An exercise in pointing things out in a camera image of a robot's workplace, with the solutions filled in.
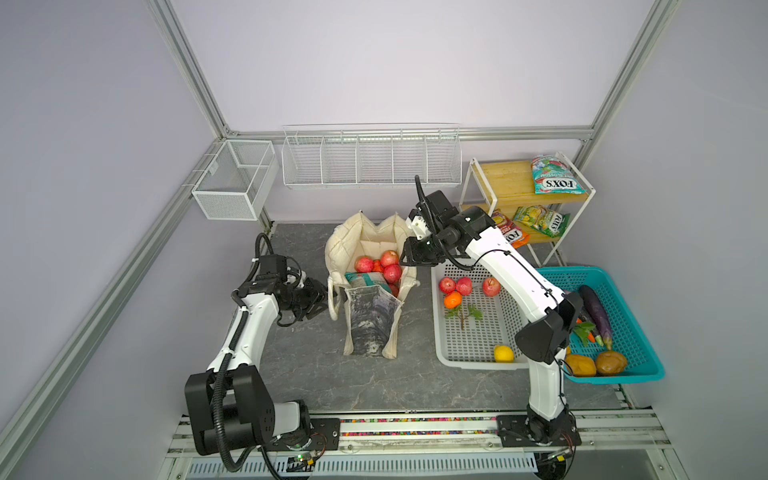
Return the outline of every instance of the blue basket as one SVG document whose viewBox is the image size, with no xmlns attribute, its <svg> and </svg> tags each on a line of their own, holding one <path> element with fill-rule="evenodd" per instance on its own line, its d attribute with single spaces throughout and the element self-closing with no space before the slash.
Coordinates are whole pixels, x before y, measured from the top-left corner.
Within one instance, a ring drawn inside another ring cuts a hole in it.
<svg viewBox="0 0 768 480">
<path fill-rule="evenodd" d="M 664 377 L 664 368 L 654 349 L 650 347 L 643 330 L 637 324 L 624 299 L 621 298 L 613 280 L 604 270 L 595 266 L 553 266 L 540 268 L 538 271 L 555 286 L 565 290 L 577 292 L 580 286 L 589 285 L 600 298 L 600 303 L 603 304 L 611 321 L 614 350 L 627 357 L 627 368 L 619 375 L 593 377 L 566 375 L 570 380 L 577 383 L 605 385 L 652 382 Z M 597 343 L 583 346 L 581 340 L 573 333 L 571 334 L 571 351 L 596 359 L 598 353 L 605 351 L 605 348 Z"/>
</svg>

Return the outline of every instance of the gray countertop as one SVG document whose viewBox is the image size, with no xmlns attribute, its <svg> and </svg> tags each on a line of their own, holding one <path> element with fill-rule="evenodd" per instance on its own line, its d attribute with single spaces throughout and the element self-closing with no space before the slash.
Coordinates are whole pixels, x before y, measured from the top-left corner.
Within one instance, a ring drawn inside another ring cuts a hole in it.
<svg viewBox="0 0 768 480">
<path fill-rule="evenodd" d="M 275 253 L 296 258 L 326 282 L 325 245 L 336 225 L 282 223 L 272 237 Z M 273 401 L 303 399 L 310 410 L 522 410 L 528 404 L 528 370 L 465 370 L 443 365 L 435 354 L 429 269 L 420 268 L 402 308 L 396 359 L 344 356 L 346 321 L 328 312 L 281 328 L 273 325 L 260 372 Z M 566 381 L 573 409 L 619 409 L 612 386 Z"/>
</svg>

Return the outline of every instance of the apple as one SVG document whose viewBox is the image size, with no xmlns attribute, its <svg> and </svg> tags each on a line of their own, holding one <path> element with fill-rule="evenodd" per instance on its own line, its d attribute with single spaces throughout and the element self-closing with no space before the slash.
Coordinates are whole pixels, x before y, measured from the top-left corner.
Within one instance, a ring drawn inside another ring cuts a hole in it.
<svg viewBox="0 0 768 480">
<path fill-rule="evenodd" d="M 440 291 L 445 295 L 448 295 L 454 290 L 456 290 L 456 282 L 454 282 L 453 279 L 446 277 L 440 280 Z"/>
<path fill-rule="evenodd" d="M 393 264 L 384 267 L 384 280 L 386 280 L 387 283 L 394 283 L 400 280 L 401 275 L 402 270 L 400 269 L 400 265 Z"/>
<path fill-rule="evenodd" d="M 468 276 L 463 276 L 462 278 L 456 280 L 456 291 L 459 292 L 462 296 L 467 296 L 472 293 L 472 281 Z"/>
<path fill-rule="evenodd" d="M 497 296 L 502 291 L 502 285 L 494 277 L 489 276 L 482 281 L 482 292 L 486 296 Z"/>
<path fill-rule="evenodd" d="M 394 250 L 387 250 L 386 252 L 382 253 L 381 263 L 384 268 L 390 265 L 396 265 L 399 260 L 400 259 L 397 256 L 397 252 Z"/>
<path fill-rule="evenodd" d="M 355 271 L 357 273 L 370 273 L 373 271 L 373 259 L 362 256 L 355 262 Z"/>
</svg>

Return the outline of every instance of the lemon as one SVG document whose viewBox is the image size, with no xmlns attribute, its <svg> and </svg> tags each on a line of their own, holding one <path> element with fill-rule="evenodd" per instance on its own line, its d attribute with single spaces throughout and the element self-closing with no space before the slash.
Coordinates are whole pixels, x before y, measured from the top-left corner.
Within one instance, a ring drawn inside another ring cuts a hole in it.
<svg viewBox="0 0 768 480">
<path fill-rule="evenodd" d="M 515 352 L 506 345 L 493 347 L 493 358 L 499 363 L 511 363 L 515 359 Z"/>
</svg>

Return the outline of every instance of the white mesh basket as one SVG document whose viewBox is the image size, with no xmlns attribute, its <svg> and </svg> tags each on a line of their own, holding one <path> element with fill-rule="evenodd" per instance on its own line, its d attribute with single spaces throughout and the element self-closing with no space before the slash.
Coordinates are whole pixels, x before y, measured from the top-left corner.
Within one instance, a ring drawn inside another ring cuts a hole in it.
<svg viewBox="0 0 768 480">
<path fill-rule="evenodd" d="M 456 186 L 462 182 L 458 127 L 318 132 L 286 127 L 288 187 Z"/>
<path fill-rule="evenodd" d="M 458 280 L 468 276 L 472 280 L 472 293 L 462 298 L 462 307 L 472 305 L 482 312 L 482 320 L 445 318 L 448 311 L 443 304 L 445 295 L 440 291 L 440 280 L 449 276 Z M 492 276 L 482 266 L 471 272 L 459 270 L 449 262 L 432 268 L 432 311 L 435 316 L 435 346 L 437 357 L 444 365 L 463 369 L 514 370 L 527 369 L 528 357 L 515 344 L 515 334 L 527 323 L 515 299 L 502 288 L 497 296 L 486 296 L 482 282 Z M 497 363 L 493 347 L 506 345 L 515 353 L 512 363 Z"/>
<path fill-rule="evenodd" d="M 258 220 L 279 169 L 271 141 L 226 140 L 192 194 L 211 220 Z"/>
</svg>

